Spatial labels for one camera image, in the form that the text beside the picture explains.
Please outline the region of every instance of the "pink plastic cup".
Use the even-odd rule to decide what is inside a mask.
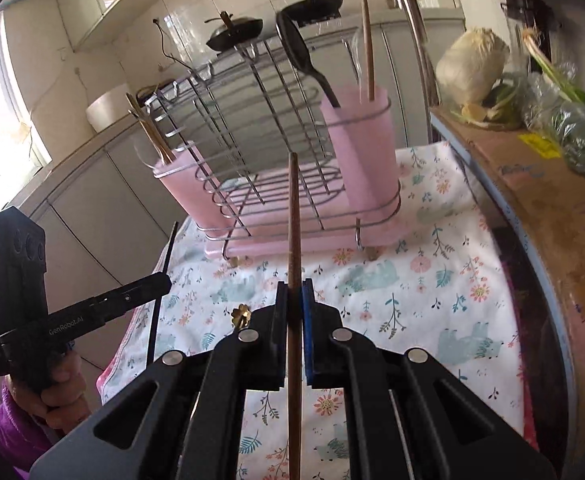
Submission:
[[[208,192],[220,186],[216,178],[211,177],[204,188],[204,182],[200,179],[205,175],[200,166],[208,175],[212,172],[202,160],[204,158],[199,150],[191,146],[179,153],[176,160],[169,165],[164,166],[159,162],[154,167],[154,174],[208,237],[224,237],[235,223],[233,218],[224,215],[233,215],[235,212],[232,207],[218,205],[223,203],[224,194],[219,191]]]
[[[337,89],[336,95],[341,108],[333,108],[324,97],[321,112],[349,205],[362,221],[383,221],[399,203],[395,130],[389,108],[383,111],[387,92],[376,87],[373,102],[361,102],[359,88]]]

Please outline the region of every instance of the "wooden chopstick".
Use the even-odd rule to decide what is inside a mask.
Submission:
[[[288,457],[290,480],[301,478],[301,215],[299,161],[288,157]]]
[[[159,153],[161,162],[164,165],[174,162],[176,160],[175,154],[161,136],[161,133],[157,129],[157,125],[153,122],[152,118],[147,117],[146,112],[144,112],[139,106],[137,99],[131,94],[127,93],[126,97],[128,98],[128,104],[132,107],[135,115],[137,115],[137,120],[141,123],[141,127],[146,132],[148,139],[150,139],[150,142],[157,150],[157,153]]]
[[[366,72],[368,76],[368,101],[374,101],[374,55],[372,52],[372,32],[370,29],[370,9],[368,0],[361,0],[363,16],[363,48],[366,55]]]

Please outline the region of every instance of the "tablecloth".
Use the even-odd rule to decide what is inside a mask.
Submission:
[[[402,207],[411,231],[365,252],[303,254],[303,278],[345,326],[377,346],[427,349],[515,430],[523,433],[523,372],[513,303],[493,238],[447,142],[397,150]],[[170,261],[172,290],[161,304],[156,357],[213,349],[232,332],[230,312],[274,303],[287,255],[244,257],[232,268],[208,260],[205,237],[182,226]],[[108,402],[145,367],[152,304],[138,308],[111,365],[99,378]],[[302,478],[349,478],[343,391],[303,394]],[[287,393],[248,392],[237,479],[288,474]]]

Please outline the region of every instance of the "hand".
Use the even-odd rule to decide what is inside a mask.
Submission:
[[[68,352],[51,370],[50,377],[57,384],[42,391],[41,396],[10,376],[6,376],[6,384],[17,406],[30,415],[41,417],[50,428],[67,434],[90,415],[79,354]]]

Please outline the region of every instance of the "yellow sticker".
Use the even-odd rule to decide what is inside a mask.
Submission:
[[[559,158],[561,156],[557,147],[539,134],[520,134],[519,138],[543,158]]]

